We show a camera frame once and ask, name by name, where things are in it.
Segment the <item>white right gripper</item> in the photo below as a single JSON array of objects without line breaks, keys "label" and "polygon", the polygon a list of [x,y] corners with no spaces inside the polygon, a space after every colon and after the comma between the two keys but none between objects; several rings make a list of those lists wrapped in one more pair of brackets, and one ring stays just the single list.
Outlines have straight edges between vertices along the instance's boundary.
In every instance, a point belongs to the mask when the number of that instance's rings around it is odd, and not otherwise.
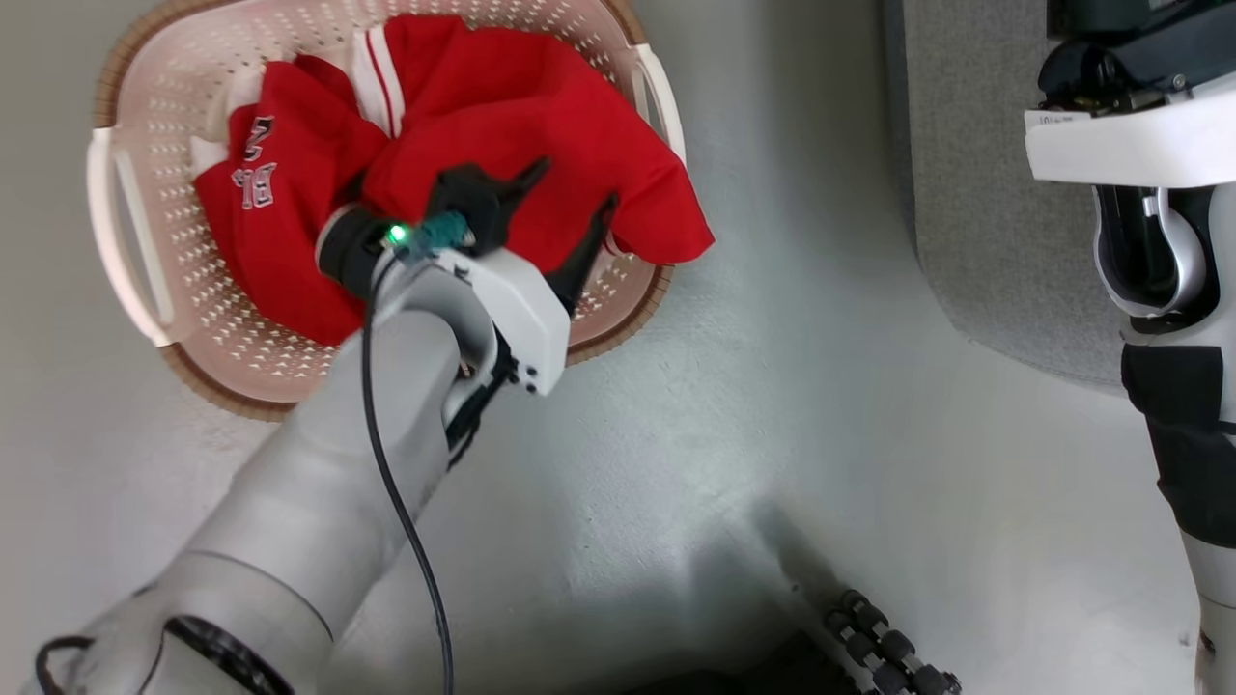
[{"label": "white right gripper", "polygon": [[1234,181],[1234,36],[1069,40],[1025,113],[1037,181],[1196,188]]}]

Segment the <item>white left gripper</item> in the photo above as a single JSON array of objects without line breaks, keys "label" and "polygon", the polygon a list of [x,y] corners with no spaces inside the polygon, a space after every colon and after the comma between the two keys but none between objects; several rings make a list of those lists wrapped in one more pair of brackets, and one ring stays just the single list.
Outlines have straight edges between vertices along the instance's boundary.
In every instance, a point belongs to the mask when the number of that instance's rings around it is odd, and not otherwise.
[{"label": "white left gripper", "polygon": [[591,282],[619,204],[616,193],[606,197],[569,257],[544,277],[534,263],[502,247],[509,241],[515,211],[550,167],[551,160],[540,157],[510,181],[497,182],[487,232],[489,254],[468,257],[447,249],[435,260],[438,267],[468,284],[517,362],[517,382],[543,396],[552,392],[566,369],[571,317]]}]

